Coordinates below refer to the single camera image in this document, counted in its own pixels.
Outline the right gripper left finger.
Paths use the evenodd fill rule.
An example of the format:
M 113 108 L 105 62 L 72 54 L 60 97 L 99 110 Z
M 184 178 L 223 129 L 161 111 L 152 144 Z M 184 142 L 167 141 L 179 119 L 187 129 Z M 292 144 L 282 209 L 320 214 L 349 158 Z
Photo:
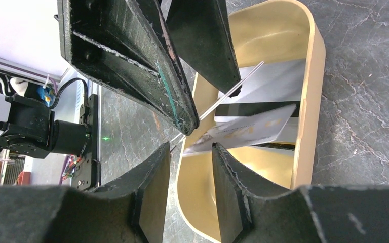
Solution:
M 0 186 L 0 242 L 162 242 L 170 144 L 91 192 Z

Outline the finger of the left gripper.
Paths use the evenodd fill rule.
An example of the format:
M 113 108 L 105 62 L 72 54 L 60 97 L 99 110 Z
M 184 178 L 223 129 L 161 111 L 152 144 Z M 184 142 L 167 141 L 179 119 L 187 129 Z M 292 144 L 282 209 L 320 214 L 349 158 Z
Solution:
M 159 1 L 58 1 L 61 56 L 184 135 L 200 123 Z
M 176 51 L 222 93 L 240 80 L 223 0 L 172 1 L 166 20 Z

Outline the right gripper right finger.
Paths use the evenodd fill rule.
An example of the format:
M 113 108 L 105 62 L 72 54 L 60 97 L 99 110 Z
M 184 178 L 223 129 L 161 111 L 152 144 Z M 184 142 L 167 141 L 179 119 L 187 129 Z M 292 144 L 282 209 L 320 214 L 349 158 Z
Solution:
M 286 189 L 212 145 L 222 242 L 389 242 L 389 185 Z

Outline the silver VIP credit card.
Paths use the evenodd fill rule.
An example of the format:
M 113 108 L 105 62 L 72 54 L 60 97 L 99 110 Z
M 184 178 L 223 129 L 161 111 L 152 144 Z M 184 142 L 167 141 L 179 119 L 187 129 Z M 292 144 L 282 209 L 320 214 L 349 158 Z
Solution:
M 214 126 L 184 149 L 182 155 L 189 157 L 210 152 L 215 143 L 226 149 L 266 143 L 295 144 L 297 129 L 288 125 L 295 110 L 296 104 L 290 104 Z

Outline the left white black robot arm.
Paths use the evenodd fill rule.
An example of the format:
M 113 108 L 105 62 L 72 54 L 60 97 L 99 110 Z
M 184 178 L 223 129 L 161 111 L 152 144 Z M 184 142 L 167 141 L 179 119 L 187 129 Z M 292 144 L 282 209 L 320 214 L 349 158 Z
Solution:
M 181 66 L 186 62 L 221 92 L 236 96 L 240 73 L 226 1 L 59 1 L 62 57 L 80 73 L 156 112 L 188 136 L 200 117 Z M 93 127 L 54 118 L 51 105 L 0 91 L 0 148 L 35 158 L 85 156 Z

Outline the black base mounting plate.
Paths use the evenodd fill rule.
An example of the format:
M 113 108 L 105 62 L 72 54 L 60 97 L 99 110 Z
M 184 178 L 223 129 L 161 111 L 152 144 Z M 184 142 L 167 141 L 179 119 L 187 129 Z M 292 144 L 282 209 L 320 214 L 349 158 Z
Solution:
M 88 131 L 86 134 L 86 148 L 82 153 L 82 160 L 76 163 L 71 186 L 80 191 L 92 191 L 101 184 L 101 165 L 98 158 L 99 150 L 99 99 L 92 94 L 87 104 L 80 108 L 79 122 Z

